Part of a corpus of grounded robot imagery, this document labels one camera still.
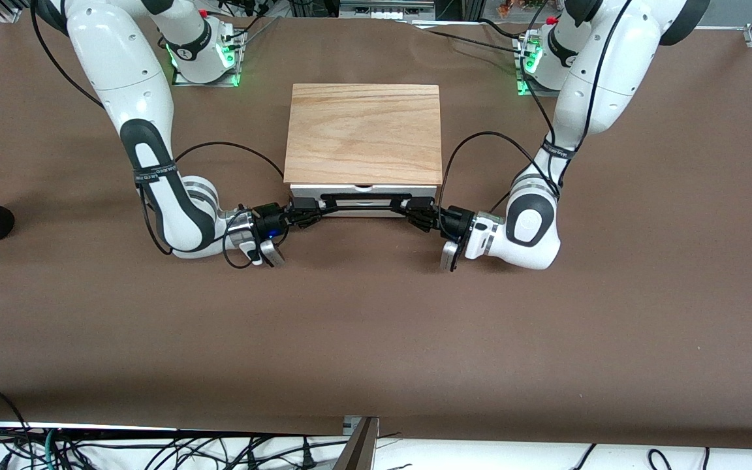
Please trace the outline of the white wooden drawer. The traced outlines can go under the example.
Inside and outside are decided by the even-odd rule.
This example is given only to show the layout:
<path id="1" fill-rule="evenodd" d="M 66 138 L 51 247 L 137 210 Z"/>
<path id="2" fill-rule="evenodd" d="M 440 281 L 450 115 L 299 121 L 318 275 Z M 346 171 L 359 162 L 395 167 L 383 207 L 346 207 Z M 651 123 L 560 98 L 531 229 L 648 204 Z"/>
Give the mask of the white wooden drawer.
<path id="1" fill-rule="evenodd" d="M 325 193 L 410 193 L 412 197 L 434 197 L 438 185 L 350 185 L 350 184 L 290 184 L 290 193 L 294 197 L 314 198 L 321 202 Z M 399 218 L 401 214 L 388 211 L 335 211 L 329 217 L 381 217 Z"/>

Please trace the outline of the black metal drawer handle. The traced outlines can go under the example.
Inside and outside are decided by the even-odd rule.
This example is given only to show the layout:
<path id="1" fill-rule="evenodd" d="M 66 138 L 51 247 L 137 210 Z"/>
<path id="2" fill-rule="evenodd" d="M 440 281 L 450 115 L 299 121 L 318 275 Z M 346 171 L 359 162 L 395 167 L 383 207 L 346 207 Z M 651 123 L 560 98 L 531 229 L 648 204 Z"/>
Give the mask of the black metal drawer handle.
<path id="1" fill-rule="evenodd" d="M 401 209 L 410 193 L 325 193 L 320 196 L 326 210 L 335 212 L 393 212 Z"/>

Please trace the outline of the wooden drawer cabinet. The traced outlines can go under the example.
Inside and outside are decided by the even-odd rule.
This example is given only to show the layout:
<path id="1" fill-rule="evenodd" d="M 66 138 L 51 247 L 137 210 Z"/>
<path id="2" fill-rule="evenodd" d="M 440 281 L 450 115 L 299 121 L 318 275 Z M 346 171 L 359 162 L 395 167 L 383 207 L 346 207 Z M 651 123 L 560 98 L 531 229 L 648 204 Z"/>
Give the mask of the wooden drawer cabinet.
<path id="1" fill-rule="evenodd" d="M 441 90 L 435 84 L 295 84 L 284 181 L 438 185 Z"/>

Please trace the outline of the grey background device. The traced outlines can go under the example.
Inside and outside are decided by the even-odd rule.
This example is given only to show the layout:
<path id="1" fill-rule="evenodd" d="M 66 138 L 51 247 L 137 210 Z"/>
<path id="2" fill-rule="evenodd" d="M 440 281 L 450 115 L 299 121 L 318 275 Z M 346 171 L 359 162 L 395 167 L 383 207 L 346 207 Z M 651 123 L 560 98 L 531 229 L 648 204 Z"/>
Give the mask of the grey background device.
<path id="1" fill-rule="evenodd" d="M 338 18 L 435 21 L 435 0 L 339 0 Z"/>

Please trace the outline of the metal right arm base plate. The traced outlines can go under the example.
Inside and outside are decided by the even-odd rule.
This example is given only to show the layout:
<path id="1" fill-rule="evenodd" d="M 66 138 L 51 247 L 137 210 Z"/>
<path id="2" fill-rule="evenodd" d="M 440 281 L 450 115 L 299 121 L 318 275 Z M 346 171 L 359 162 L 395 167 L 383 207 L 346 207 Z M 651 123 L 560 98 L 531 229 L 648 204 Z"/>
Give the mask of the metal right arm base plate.
<path id="1" fill-rule="evenodd" d="M 167 42 L 176 86 L 238 86 L 247 33 L 218 18 L 204 19 L 205 29 L 190 44 Z"/>

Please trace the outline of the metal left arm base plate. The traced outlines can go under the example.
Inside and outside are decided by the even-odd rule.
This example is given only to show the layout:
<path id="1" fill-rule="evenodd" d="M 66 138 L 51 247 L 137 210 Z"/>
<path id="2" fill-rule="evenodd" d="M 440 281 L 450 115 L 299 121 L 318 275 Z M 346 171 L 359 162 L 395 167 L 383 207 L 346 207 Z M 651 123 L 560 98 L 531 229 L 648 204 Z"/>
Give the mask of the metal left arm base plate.
<path id="1" fill-rule="evenodd" d="M 516 84 L 521 96 L 556 97 L 561 89 L 566 69 L 544 39 L 540 30 L 530 29 L 512 42 L 516 47 Z"/>

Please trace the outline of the aluminium profile bracket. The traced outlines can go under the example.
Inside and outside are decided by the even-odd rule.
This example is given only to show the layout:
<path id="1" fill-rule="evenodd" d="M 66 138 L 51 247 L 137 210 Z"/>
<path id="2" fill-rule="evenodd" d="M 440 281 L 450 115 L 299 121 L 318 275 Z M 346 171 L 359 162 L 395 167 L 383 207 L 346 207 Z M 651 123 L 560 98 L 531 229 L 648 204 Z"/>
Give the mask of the aluminium profile bracket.
<path id="1" fill-rule="evenodd" d="M 373 470 L 379 439 L 379 417 L 346 416 L 344 426 L 351 431 L 332 470 Z"/>

